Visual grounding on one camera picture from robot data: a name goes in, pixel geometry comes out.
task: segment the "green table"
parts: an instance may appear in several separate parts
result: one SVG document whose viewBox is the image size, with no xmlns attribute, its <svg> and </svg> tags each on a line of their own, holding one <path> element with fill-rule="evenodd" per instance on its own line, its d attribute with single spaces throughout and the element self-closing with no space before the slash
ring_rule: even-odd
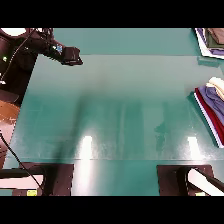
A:
<svg viewBox="0 0 224 224">
<path fill-rule="evenodd" d="M 158 195 L 158 164 L 211 164 L 224 181 L 224 150 L 192 95 L 223 78 L 223 62 L 199 63 L 190 29 L 55 29 L 55 38 L 79 47 L 84 64 L 38 57 L 11 140 L 22 161 L 74 163 L 72 195 Z M 8 153 L 4 168 L 17 166 Z"/>
</svg>

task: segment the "red cloth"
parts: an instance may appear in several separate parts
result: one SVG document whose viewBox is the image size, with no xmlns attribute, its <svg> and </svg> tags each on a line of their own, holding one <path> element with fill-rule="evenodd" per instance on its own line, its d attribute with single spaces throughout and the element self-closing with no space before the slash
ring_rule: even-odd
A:
<svg viewBox="0 0 224 224">
<path fill-rule="evenodd" d="M 209 118 L 211 119 L 212 124 L 214 125 L 215 130 L 217 131 L 218 136 L 219 136 L 222 144 L 224 145 L 224 127 L 223 127 L 222 123 L 216 116 L 215 112 L 206 104 L 206 102 L 204 101 L 198 88 L 195 89 L 195 93 L 196 93 L 201 105 L 204 107 L 206 113 L 208 114 Z"/>
</svg>

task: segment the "wire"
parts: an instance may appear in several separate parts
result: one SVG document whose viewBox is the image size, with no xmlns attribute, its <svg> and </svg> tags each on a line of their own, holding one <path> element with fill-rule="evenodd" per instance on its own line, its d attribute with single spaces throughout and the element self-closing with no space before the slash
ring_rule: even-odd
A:
<svg viewBox="0 0 224 224">
<path fill-rule="evenodd" d="M 9 151 L 13 154 L 13 156 L 16 158 L 17 162 L 23 167 L 23 169 L 34 179 L 34 181 L 37 183 L 39 188 L 42 190 L 42 193 L 44 194 L 44 189 L 41 187 L 41 185 L 38 183 L 37 179 L 29 172 L 29 170 L 22 164 L 22 162 L 19 160 L 16 153 L 10 148 L 8 143 L 5 141 L 2 132 L 0 131 L 0 138 L 2 139 L 3 143 L 6 145 L 6 147 L 9 149 Z"/>
<path fill-rule="evenodd" d="M 31 35 L 36 31 L 36 29 L 37 29 L 37 28 L 34 28 L 34 29 L 32 30 L 32 32 L 26 37 L 26 39 L 25 39 L 25 40 L 19 45 L 19 47 L 16 49 L 16 51 L 15 51 L 14 54 L 13 54 L 13 56 L 11 57 L 11 60 L 10 60 L 10 62 L 9 62 L 9 65 L 8 65 L 6 71 L 4 72 L 4 74 L 2 75 L 0 81 L 3 81 L 4 76 L 5 76 L 5 75 L 7 74 L 7 72 L 9 71 L 9 68 L 10 68 L 10 66 L 11 66 L 11 64 L 12 64 L 12 61 L 13 61 L 13 59 L 14 59 L 16 53 L 17 53 L 17 52 L 20 50 L 20 48 L 26 43 L 26 41 L 31 37 Z"/>
</svg>

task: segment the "table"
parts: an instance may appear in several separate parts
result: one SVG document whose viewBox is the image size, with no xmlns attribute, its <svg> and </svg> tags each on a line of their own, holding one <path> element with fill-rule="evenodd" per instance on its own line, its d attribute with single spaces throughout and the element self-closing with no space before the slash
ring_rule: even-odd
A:
<svg viewBox="0 0 224 224">
<path fill-rule="evenodd" d="M 192 30 L 55 29 L 55 38 L 79 47 L 84 64 L 38 56 L 10 144 L 22 161 L 74 163 L 72 195 L 159 195 L 158 164 L 211 164 L 224 181 L 224 150 L 192 95 L 224 66 L 200 63 Z"/>
</svg>

